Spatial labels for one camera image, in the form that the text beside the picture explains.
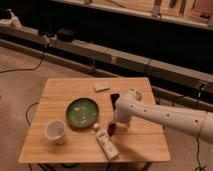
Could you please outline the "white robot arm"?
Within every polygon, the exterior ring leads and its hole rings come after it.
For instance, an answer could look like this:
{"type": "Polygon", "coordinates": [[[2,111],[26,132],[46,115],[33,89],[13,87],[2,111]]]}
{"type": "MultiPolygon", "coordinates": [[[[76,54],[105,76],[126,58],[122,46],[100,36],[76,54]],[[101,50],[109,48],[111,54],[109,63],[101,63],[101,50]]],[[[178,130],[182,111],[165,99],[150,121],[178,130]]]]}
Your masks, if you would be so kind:
{"type": "Polygon", "coordinates": [[[129,89],[115,102],[117,121],[130,123],[133,116],[200,138],[213,144],[213,113],[164,105],[150,105],[138,100],[140,93],[129,89]]]}

